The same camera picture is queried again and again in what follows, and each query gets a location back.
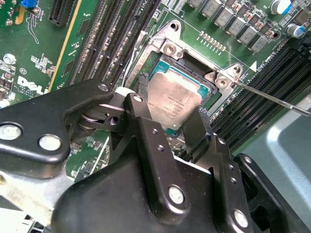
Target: screw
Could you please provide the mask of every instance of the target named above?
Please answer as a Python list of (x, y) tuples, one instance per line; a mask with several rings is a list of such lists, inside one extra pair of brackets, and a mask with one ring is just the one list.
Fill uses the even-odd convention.
[(166, 55), (173, 56), (176, 53), (176, 46), (169, 43), (164, 46), (163, 50)]
[(134, 96), (134, 99), (138, 102), (142, 102), (142, 98), (140, 96)]
[(98, 85), (98, 88), (101, 89), (102, 91), (108, 91), (109, 90), (105, 84)]
[(235, 220), (241, 227), (243, 228), (248, 227), (248, 221), (245, 215), (240, 210), (233, 211), (233, 214), (234, 214)]
[(249, 164), (252, 163), (252, 160), (251, 160), (250, 158), (248, 158), (248, 157), (245, 156), (244, 159), (245, 159), (245, 161), (248, 162)]
[(0, 139), (14, 140), (21, 136), (21, 129), (16, 125), (1, 125), (0, 126)]
[(172, 201), (176, 204), (181, 204), (184, 202), (184, 199), (185, 199), (184, 194), (176, 186), (169, 187), (169, 195)]
[(216, 86), (218, 87), (218, 88), (226, 88), (227, 86), (228, 86), (228, 79), (227, 78), (225, 78), (225, 77), (222, 77), (222, 78), (218, 78), (217, 80), (216, 80)]
[(3, 61), (8, 65), (14, 65), (16, 63), (16, 58), (13, 54), (7, 53), (3, 56)]
[(62, 145), (60, 139), (53, 134), (48, 134), (40, 138), (39, 145), (45, 150), (57, 150)]

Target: ram slot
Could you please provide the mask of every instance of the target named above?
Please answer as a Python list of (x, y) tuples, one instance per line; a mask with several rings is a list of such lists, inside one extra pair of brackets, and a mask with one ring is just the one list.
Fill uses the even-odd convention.
[(90, 27), (88, 28), (86, 35), (87, 37), (83, 40), (82, 48), (75, 60), (72, 72), (70, 74), (68, 85), (78, 83), (85, 72), (85, 66), (88, 65), (90, 58), (94, 52), (94, 46), (99, 40), (99, 34), (105, 28), (105, 23), (109, 19), (110, 12), (115, 5), (115, 1), (107, 3), (106, 0), (100, 0), (96, 6)]
[(107, 56), (105, 56), (104, 60), (102, 60), (100, 69), (93, 74), (96, 79), (100, 79), (100, 77), (107, 75), (108, 68), (115, 65), (115, 59), (118, 55), (118, 51), (122, 46), (124, 46), (124, 44), (127, 43), (129, 37), (128, 34), (132, 32), (133, 27), (136, 24), (135, 18), (138, 15), (138, 11), (142, 2), (143, 0), (137, 1), (132, 10), (128, 12), (129, 15), (122, 24), (123, 30), (121, 30), (114, 37), (113, 46), (109, 48)]
[(161, 0), (148, 1), (148, 3), (145, 5), (145, 8), (141, 13), (135, 28), (132, 30), (131, 37), (128, 39), (127, 43), (122, 49), (120, 56), (116, 59), (117, 62), (113, 68), (108, 70), (110, 75), (108, 76), (108, 80), (106, 82), (109, 83), (111, 87), (116, 85), (118, 79), (123, 73), (124, 65), (129, 61), (132, 55), (134, 44), (136, 43), (141, 30), (145, 30), (147, 28), (147, 25), (150, 23), (152, 16), (154, 15), (160, 3)]
[(85, 79), (96, 79), (97, 70), (99, 68), (103, 69), (109, 62), (110, 56), (116, 52), (114, 48), (118, 46), (120, 37), (123, 36), (124, 31), (128, 30), (129, 22), (135, 18), (140, 4), (141, 0), (136, 2), (131, 1), (127, 5), (125, 12), (122, 14), (121, 20), (118, 20), (119, 22), (112, 25), (108, 34), (109, 37), (101, 40), (102, 43), (98, 46), (99, 49), (96, 52), (96, 56), (94, 56), (94, 60), (92, 61), (93, 66), (89, 68), (89, 72), (85, 76)]
[(98, 59), (103, 57), (104, 55), (102, 54), (105, 54), (107, 48), (111, 46), (111, 40), (115, 35), (116, 31), (118, 30), (117, 24), (120, 18), (122, 17), (120, 15), (120, 11), (122, 9), (124, 2), (125, 0), (115, 1), (117, 5), (113, 7), (108, 22), (105, 25), (103, 25), (104, 30), (100, 34), (98, 41), (96, 41), (90, 61), (88, 65), (84, 67), (85, 72), (82, 77), (82, 80), (88, 80), (93, 78), (91, 73), (93, 72), (93, 70), (98, 68), (100, 64), (100, 62), (98, 62)]

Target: mounting hole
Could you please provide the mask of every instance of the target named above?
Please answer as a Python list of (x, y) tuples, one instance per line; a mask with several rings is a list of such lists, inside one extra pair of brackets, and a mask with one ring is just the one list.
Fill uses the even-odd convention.
[(237, 183), (237, 180), (236, 180), (236, 179), (234, 179), (233, 177), (231, 177), (231, 178), (230, 178), (230, 180), (231, 180), (231, 182), (233, 182), (234, 184), (236, 184), (236, 183)]
[(140, 96), (134, 95), (133, 98), (138, 102), (142, 102), (142, 98)]
[(160, 152), (164, 151), (164, 147), (162, 145), (158, 145), (157, 150)]
[(174, 31), (176, 32), (176, 31), (178, 30), (178, 25), (175, 24), (175, 23), (172, 23), (172, 24), (171, 24), (171, 28), (173, 28)]
[(116, 116), (112, 116), (109, 118), (109, 124), (110, 125), (116, 125), (118, 123), (119, 119)]
[(233, 73), (238, 74), (241, 72), (241, 68), (240, 67), (234, 67), (233, 68)]

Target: surface mount component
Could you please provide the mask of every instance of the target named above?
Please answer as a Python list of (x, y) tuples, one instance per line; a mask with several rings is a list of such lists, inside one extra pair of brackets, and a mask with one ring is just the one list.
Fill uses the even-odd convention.
[(218, 0), (210, 0), (202, 10), (202, 14), (205, 17), (212, 17), (216, 13), (217, 9), (221, 6), (221, 2)]
[(246, 24), (246, 22), (243, 19), (238, 17), (235, 19), (235, 21), (229, 27), (227, 32), (231, 35), (236, 36), (241, 31), (241, 29), (243, 28), (243, 26), (245, 24)]
[(215, 20), (215, 24), (218, 25), (219, 27), (224, 28), (226, 24), (230, 21), (232, 16), (233, 12), (230, 11), (228, 8), (224, 8), (223, 11), (217, 17), (217, 19)]
[(198, 8), (203, 0), (188, 0), (188, 4), (193, 8)]

